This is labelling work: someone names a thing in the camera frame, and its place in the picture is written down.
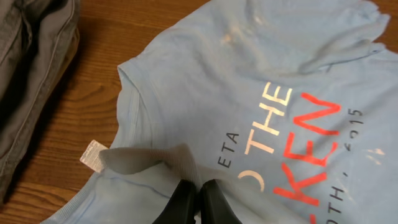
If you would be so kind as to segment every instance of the wooden table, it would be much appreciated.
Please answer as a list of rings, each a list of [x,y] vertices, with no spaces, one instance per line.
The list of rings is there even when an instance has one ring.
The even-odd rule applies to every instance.
[[[84,186],[93,171],[80,156],[92,139],[109,147],[118,128],[116,66],[205,2],[81,0],[79,52],[44,109],[0,223],[41,222]],[[398,52],[398,1],[374,2],[392,16],[379,41]]]

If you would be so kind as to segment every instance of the white tag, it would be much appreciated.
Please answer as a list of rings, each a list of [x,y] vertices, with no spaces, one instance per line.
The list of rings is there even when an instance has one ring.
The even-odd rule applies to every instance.
[[[80,162],[84,163],[86,166],[90,167],[97,173],[100,173],[104,169],[104,164],[102,163],[99,155],[100,151],[108,149],[98,141],[92,140],[87,146],[87,149],[83,155],[80,157]]]

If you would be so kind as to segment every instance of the number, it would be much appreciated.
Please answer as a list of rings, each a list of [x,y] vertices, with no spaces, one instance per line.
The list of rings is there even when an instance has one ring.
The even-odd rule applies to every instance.
[[[344,143],[344,147],[345,147],[348,151],[351,150],[351,144]]]
[[[357,131],[352,130],[352,131],[349,132],[349,137],[352,138],[352,139],[355,138],[357,135],[358,135]]]
[[[351,124],[353,124],[353,123],[358,123],[358,124],[363,124],[363,122],[360,122],[360,121],[349,121]]]
[[[356,113],[358,113],[358,115],[362,116],[362,112],[357,111],[357,110],[354,110],[354,111],[351,112],[351,109],[348,109],[348,114],[355,115]]]

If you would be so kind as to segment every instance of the black object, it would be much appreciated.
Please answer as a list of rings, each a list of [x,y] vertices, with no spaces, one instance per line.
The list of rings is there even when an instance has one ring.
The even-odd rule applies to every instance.
[[[202,224],[242,224],[226,201],[216,180],[203,184],[196,195],[195,185],[181,180],[153,224],[194,224],[195,202],[199,203]]]

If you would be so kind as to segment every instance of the light blue t-shirt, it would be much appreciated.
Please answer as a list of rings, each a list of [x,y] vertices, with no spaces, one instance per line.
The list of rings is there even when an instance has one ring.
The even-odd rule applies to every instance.
[[[113,147],[185,143],[198,164],[311,224],[394,223],[398,55],[373,43],[388,20],[369,1],[210,1],[119,66]],[[70,223],[112,223],[85,212],[112,200],[87,203],[103,178],[91,178],[72,212],[47,221],[69,223],[63,213]],[[112,192],[120,183],[105,184]],[[140,195],[139,184],[117,189]],[[130,202],[131,220],[145,213]]]

